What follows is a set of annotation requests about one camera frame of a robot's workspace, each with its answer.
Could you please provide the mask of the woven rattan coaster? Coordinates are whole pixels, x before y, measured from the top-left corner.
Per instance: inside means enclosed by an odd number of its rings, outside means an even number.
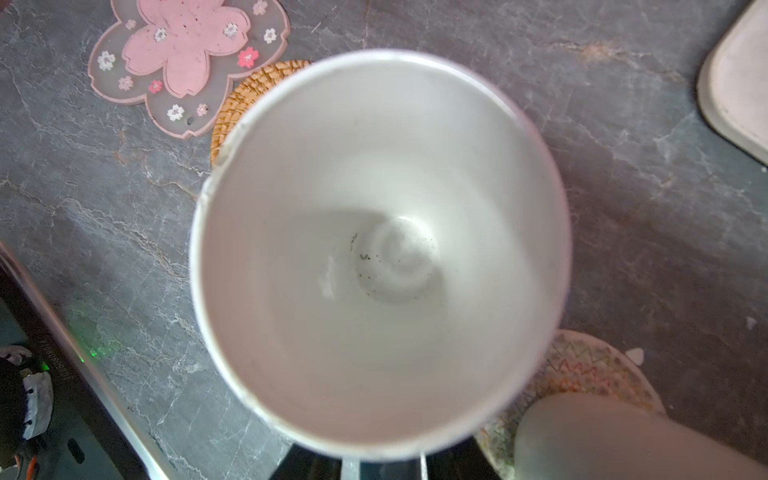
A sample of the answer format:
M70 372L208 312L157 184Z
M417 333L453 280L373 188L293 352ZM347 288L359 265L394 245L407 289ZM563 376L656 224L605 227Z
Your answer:
M218 156L228 134L243 115L269 90L284 79L311 65L309 60L279 61L254 71L224 101L216 116L210 145L210 164L218 165Z

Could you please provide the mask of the pink flower coaster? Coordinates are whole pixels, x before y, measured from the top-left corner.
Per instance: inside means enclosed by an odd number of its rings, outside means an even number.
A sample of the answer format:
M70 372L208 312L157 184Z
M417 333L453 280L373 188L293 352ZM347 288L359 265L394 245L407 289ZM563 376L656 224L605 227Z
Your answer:
M280 59L291 33L278 1L114 1L88 64L93 90L143 104L164 133L209 131L236 81Z

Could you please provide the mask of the multicolour woven coaster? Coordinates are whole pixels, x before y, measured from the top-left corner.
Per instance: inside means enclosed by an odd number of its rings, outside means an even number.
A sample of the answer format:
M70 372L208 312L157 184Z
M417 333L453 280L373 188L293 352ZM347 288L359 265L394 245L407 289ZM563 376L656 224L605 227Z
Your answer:
M480 450L500 478L515 477L514 440L523 415L537 401L561 393L607 397L657 415L666 414L656 390L624 353L596 337L560 329L522 393L475 434Z

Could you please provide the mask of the white mug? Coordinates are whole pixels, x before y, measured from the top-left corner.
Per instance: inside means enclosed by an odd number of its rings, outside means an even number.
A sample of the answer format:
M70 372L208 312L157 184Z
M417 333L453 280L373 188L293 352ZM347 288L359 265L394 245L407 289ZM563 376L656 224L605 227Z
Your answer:
M517 479L765 479L767 467L665 416L618 400L558 394L522 417Z

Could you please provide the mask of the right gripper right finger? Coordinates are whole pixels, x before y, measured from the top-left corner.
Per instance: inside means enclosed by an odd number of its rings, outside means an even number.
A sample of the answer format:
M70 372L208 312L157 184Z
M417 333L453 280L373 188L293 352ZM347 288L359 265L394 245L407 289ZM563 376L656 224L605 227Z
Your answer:
M473 437L428 455L426 468L429 480L500 480Z

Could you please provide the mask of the blue mug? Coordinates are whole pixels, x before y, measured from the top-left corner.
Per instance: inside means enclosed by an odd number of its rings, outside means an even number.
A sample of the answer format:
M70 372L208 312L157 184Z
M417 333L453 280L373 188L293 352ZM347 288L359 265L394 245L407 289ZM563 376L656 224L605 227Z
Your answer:
M272 88L226 137L189 245L228 386L309 450L392 461L472 435L562 318L570 215L522 109L452 61L360 50Z

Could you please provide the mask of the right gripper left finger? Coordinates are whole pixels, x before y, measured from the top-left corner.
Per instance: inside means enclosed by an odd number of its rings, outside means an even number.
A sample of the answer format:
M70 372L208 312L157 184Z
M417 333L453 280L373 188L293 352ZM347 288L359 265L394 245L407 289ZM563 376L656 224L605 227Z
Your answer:
M340 480L342 461L293 444L270 480Z

